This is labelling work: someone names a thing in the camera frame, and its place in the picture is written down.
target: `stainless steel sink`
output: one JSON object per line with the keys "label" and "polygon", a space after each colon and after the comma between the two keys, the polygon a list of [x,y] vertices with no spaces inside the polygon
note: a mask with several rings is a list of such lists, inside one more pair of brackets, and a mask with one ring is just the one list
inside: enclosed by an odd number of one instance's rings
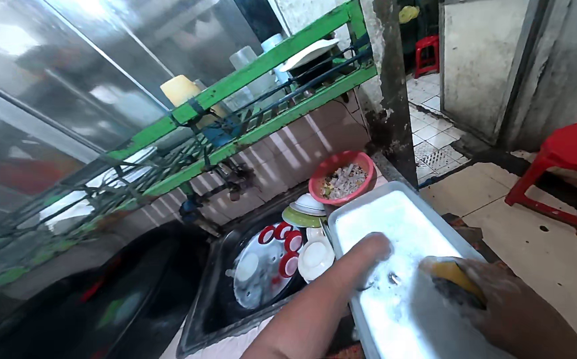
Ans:
{"label": "stainless steel sink", "polygon": [[245,236],[245,232],[256,225],[263,224],[264,221],[272,222],[289,203],[307,191],[307,184],[304,183],[277,196],[262,207],[229,224],[228,234],[212,244],[198,295],[182,330],[177,348],[178,358],[184,358],[226,337],[246,333],[264,319],[277,313],[285,303],[292,299],[295,293],[306,286],[301,277],[295,278],[287,286],[284,293],[276,298],[276,301],[256,310],[248,311],[237,310],[237,304],[228,303],[228,300],[224,300],[223,295],[225,290],[232,291],[232,287],[226,288],[225,283],[229,280],[232,281],[232,279],[225,277],[225,272],[231,269],[234,256],[248,242],[250,237]]}

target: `yellow plastic bag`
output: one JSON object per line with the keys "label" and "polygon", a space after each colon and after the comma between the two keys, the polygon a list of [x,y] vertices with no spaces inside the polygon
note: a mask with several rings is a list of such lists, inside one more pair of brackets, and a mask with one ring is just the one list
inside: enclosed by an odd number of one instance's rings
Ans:
{"label": "yellow plastic bag", "polygon": [[416,18],[419,15],[419,7],[417,6],[404,6],[399,12],[399,23],[405,24],[408,21]]}

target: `door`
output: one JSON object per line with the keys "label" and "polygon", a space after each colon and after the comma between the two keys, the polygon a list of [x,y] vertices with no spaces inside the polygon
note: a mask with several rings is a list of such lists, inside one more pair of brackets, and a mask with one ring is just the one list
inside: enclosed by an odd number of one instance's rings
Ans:
{"label": "door", "polygon": [[441,109],[457,126],[495,144],[532,17],[532,0],[440,4]]}

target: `pink bowl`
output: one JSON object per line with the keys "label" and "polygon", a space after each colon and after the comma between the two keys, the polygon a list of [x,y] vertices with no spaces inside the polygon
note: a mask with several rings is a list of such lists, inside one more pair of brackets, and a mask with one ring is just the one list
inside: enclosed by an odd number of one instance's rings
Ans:
{"label": "pink bowl", "polygon": [[[349,194],[346,197],[340,199],[325,199],[320,193],[322,192],[322,187],[324,186],[326,176],[330,175],[338,168],[346,166],[350,163],[362,167],[362,169],[368,174],[366,181],[361,186],[359,186],[357,191]],[[332,204],[333,206],[343,206],[344,204],[354,200],[355,198],[374,188],[376,180],[377,170],[374,167],[374,162],[372,162],[372,159],[370,159],[367,154],[360,151],[344,151],[336,155],[332,155],[332,157],[329,157],[317,167],[315,173],[313,173],[313,176],[308,181],[308,191],[311,192],[313,198],[315,198],[318,202],[324,204]]]}

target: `metal tray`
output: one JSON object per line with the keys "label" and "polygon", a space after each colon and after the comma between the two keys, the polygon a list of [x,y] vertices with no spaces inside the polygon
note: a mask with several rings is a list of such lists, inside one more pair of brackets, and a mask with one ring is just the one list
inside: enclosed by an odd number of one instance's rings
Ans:
{"label": "metal tray", "polygon": [[367,358],[512,358],[492,346],[417,270],[426,256],[483,257],[405,184],[384,184],[329,217],[338,259],[371,232],[394,252],[350,302]]}

